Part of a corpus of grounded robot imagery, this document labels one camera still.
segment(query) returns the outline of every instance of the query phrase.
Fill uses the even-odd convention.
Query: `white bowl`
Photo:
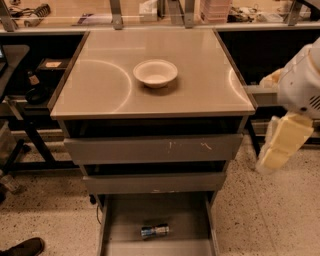
[[[165,60],[147,60],[135,66],[133,74],[146,86],[161,88],[177,77],[178,69]]]

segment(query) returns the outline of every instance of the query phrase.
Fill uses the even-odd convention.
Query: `cylindrical object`
[[[149,226],[141,228],[141,237],[143,239],[150,237],[166,236],[169,233],[168,224],[160,224],[158,226]]]
[[[10,175],[7,174],[0,179],[3,184],[12,194],[18,194],[21,190],[20,184]]]
[[[24,25],[26,27],[38,26],[43,18],[48,16],[50,12],[50,6],[48,4],[42,4],[24,21]]]

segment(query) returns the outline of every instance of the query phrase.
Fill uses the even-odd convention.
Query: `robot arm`
[[[256,169],[271,173],[281,168],[313,133],[320,119],[320,38],[304,46],[287,64],[260,82],[277,87],[278,103],[288,110],[269,123]]]

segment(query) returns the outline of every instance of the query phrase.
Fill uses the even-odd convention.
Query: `metal frame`
[[[0,18],[5,31],[14,32],[18,28],[18,25],[12,19],[11,14],[4,0],[0,0]]]

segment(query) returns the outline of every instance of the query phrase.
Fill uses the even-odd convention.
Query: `terrazzo floor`
[[[50,147],[68,157],[61,144]],[[319,156],[319,148],[301,149],[283,170],[262,176],[254,172],[255,154],[245,136],[212,208],[219,255],[320,255]],[[80,170],[14,176],[26,190],[7,193],[0,205],[0,249],[40,236],[46,242],[41,255],[96,255],[101,213],[97,217]]]

